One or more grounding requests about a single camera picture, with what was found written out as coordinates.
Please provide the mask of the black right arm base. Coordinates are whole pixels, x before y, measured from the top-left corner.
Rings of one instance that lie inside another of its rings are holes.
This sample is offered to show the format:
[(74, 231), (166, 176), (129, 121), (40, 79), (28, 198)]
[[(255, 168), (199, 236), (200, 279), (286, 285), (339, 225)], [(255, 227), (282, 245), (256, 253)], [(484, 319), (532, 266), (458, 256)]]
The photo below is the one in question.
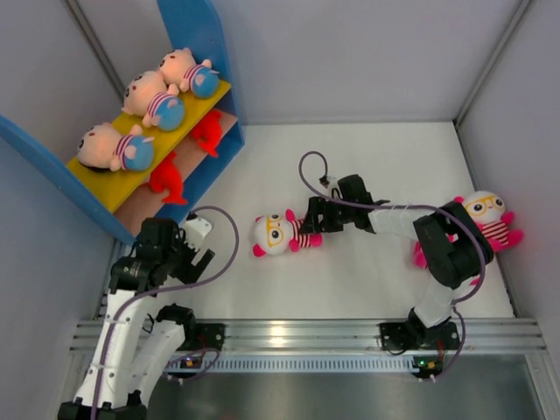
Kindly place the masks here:
[(380, 324), (381, 348), (390, 352), (413, 350), (457, 350), (460, 344), (458, 328), (448, 321), (442, 325), (425, 328), (411, 321)]

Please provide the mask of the red plush monster white mouth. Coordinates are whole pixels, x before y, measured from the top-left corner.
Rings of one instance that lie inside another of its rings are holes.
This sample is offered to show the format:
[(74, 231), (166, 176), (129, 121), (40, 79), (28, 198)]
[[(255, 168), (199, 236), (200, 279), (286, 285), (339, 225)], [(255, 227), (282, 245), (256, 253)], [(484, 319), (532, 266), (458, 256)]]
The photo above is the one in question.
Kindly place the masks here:
[(176, 156), (177, 154), (175, 151), (170, 152), (151, 172), (148, 180), (148, 187), (154, 193), (168, 192), (168, 194), (161, 199), (164, 204), (186, 205), (188, 201), (183, 197), (183, 179), (179, 169), (173, 162)]

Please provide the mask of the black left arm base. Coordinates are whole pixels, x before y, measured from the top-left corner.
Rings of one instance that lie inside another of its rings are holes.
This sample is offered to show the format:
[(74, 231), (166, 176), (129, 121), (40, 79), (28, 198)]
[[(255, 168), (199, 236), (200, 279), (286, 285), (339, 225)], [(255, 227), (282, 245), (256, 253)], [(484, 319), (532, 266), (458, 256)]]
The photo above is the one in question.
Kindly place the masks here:
[(197, 322), (188, 335), (186, 349), (188, 351), (215, 348), (221, 350), (225, 341), (226, 326), (222, 323)]

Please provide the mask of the pig doll black hair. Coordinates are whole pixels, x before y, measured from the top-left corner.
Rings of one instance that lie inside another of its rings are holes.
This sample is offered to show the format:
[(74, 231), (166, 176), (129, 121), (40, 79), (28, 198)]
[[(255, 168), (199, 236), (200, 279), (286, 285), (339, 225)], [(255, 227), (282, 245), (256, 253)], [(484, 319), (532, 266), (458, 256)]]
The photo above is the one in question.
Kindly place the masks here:
[(122, 134), (105, 122), (90, 128), (79, 142), (77, 160), (94, 172), (147, 170), (155, 157), (154, 137), (138, 124)]

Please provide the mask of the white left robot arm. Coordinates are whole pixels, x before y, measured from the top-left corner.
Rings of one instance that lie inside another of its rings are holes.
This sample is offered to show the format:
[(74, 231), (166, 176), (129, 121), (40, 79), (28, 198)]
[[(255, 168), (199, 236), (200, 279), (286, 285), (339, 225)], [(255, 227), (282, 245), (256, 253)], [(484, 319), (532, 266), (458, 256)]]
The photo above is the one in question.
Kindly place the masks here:
[(183, 224), (148, 218), (128, 255), (110, 271), (106, 315), (93, 359), (59, 419), (145, 419), (168, 360), (198, 338), (193, 311), (166, 302), (168, 277), (195, 284), (214, 252), (196, 255), (212, 223), (195, 213)]

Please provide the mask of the red plush monster toy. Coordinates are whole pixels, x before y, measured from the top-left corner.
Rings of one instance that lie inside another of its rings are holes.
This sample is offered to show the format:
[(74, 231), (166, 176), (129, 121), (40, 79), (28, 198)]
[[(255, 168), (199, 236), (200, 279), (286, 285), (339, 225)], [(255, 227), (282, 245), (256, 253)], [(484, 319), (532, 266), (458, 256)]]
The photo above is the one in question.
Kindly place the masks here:
[(209, 156), (218, 157), (216, 148), (220, 144), (222, 128), (220, 120), (222, 113), (218, 109), (210, 110), (190, 131), (189, 137)]

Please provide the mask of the pig doll blue pants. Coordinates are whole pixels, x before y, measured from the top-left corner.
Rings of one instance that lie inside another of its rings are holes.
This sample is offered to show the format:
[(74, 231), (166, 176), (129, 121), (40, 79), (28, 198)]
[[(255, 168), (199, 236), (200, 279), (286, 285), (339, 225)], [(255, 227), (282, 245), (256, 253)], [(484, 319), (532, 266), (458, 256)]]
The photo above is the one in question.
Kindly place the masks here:
[(154, 70), (139, 74), (123, 94), (122, 112), (140, 117), (145, 128), (174, 131), (183, 122), (186, 109), (175, 84), (167, 85)]

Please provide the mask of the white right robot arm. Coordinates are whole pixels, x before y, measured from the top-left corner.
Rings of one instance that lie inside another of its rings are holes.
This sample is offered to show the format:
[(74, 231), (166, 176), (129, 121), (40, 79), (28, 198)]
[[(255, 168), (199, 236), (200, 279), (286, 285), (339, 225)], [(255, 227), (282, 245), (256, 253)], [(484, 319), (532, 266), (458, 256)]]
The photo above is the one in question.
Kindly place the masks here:
[(323, 176), (329, 192), (309, 199), (300, 234), (336, 233), (347, 224), (370, 234), (406, 237), (422, 252), (431, 280), (406, 320), (380, 325), (381, 346), (403, 353), (437, 346), (456, 349), (458, 330), (451, 321), (456, 291), (480, 275), (494, 259), (494, 250), (465, 208), (456, 201), (441, 207), (391, 206), (374, 200), (357, 174), (341, 179)]

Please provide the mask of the white panda doll yellow glasses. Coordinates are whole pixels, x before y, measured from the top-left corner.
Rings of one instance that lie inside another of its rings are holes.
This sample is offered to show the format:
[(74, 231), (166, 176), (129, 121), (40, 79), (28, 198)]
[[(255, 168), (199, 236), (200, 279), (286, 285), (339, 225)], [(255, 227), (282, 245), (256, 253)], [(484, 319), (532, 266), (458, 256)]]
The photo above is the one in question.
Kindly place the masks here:
[(303, 221), (291, 209), (257, 217), (253, 228), (253, 256), (279, 256), (287, 251), (297, 253), (302, 249), (320, 247), (323, 243), (322, 234), (300, 233)]

